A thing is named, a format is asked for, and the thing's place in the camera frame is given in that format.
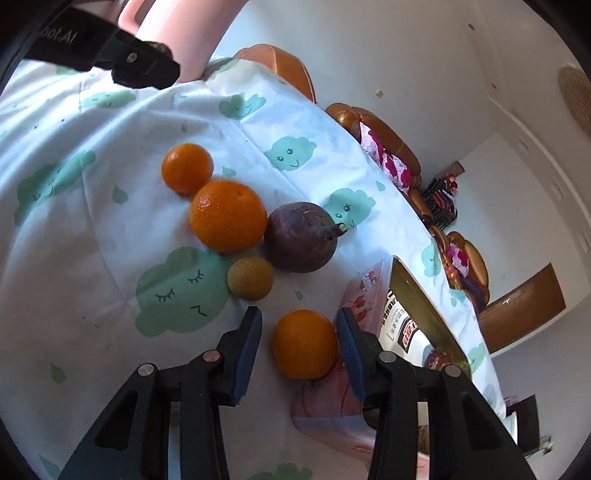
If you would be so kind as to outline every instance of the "wooden panel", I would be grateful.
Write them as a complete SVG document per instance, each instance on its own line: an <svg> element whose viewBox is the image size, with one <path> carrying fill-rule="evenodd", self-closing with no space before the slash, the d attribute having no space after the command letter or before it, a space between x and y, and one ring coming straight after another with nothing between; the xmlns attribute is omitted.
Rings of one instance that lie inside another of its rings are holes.
<svg viewBox="0 0 591 480"><path fill-rule="evenodd" d="M500 350L566 308L552 264L544 267L503 298L491 303L478 318L490 353Z"/></svg>

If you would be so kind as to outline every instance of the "purple beet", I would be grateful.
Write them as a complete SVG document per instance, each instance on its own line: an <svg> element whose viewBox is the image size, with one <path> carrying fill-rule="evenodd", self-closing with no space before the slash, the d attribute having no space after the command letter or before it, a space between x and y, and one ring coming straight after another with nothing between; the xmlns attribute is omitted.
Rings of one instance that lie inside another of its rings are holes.
<svg viewBox="0 0 591 480"><path fill-rule="evenodd" d="M324 267L335 254L337 238L347 231L321 207L309 202L287 203L269 215L265 252L278 268L309 273Z"/></svg>

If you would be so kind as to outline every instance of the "brown leather chair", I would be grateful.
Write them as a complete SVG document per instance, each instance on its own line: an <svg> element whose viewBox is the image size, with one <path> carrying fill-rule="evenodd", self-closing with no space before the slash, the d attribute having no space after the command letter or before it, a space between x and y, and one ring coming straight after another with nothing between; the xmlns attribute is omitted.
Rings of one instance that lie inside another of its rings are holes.
<svg viewBox="0 0 591 480"><path fill-rule="evenodd" d="M417 157L406 143L392 130L385 122L381 121L372 112L363 108L351 107L345 103L333 103L326 109L328 113L340 126L361 142L361 129L359 123L362 122L373 130L379 138L386 152L396 155L409 169L413 176L411 188L405 198L417 212L418 217L426 225L433 220L431 210L425 204L418 188L421 186L421 164Z"/></svg>
<svg viewBox="0 0 591 480"><path fill-rule="evenodd" d="M263 64L287 83L297 88L309 100L316 103L316 94L306 66L291 53L267 43L243 48L234 55L235 59L252 60Z"/></svg>
<svg viewBox="0 0 591 480"><path fill-rule="evenodd" d="M462 234L458 232L450 232L448 234L445 234L441 229L434 225L431 225L428 228L428 230L437 242L439 254L441 255L441 260L444 265L451 264L451 260L447 256L447 249L449 248L450 242L457 245L457 247L460 250L462 250L468 257L468 261L470 262L468 277L472 280L471 285L478 288L480 292L480 295L478 296L481 298L482 302L478 302L478 300L472 294L469 288L463 288L463 291L474 305L474 309L476 310L476 312L479 313L491 300L491 292L489 291L488 283L488 270L486 269L486 264L484 263L484 259L482 258L480 252L476 249L474 245L472 245L471 242L466 240L462 236ZM462 288L461 279L450 278L449 274L447 276L447 279L449 280L450 286L452 288Z"/></svg>

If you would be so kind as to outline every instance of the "pink pitcher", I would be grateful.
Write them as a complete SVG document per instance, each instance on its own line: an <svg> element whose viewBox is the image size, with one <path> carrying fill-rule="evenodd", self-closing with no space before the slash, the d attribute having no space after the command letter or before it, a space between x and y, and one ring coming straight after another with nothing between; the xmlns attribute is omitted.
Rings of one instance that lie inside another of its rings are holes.
<svg viewBox="0 0 591 480"><path fill-rule="evenodd" d="M144 2L129 0L119 27L140 40L167 45L181 66L179 82L201 77L224 33L248 0L155 0L141 25L135 19Z"/></svg>

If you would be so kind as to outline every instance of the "large orange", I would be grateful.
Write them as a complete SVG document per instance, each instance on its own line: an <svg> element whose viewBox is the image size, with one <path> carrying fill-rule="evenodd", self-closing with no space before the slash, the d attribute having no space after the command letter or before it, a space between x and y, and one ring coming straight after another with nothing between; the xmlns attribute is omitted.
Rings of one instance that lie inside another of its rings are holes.
<svg viewBox="0 0 591 480"><path fill-rule="evenodd" d="M206 247L223 254L254 247L267 226L267 211L254 190L233 180L212 180L191 202L189 222Z"/></svg>
<svg viewBox="0 0 591 480"><path fill-rule="evenodd" d="M288 313L275 327L273 354L279 370L288 378L322 378L335 364L335 329L328 318L314 310Z"/></svg>
<svg viewBox="0 0 591 480"><path fill-rule="evenodd" d="M164 157L160 174L168 188L177 193L198 192L212 177L212 156L194 143L177 145Z"/></svg>

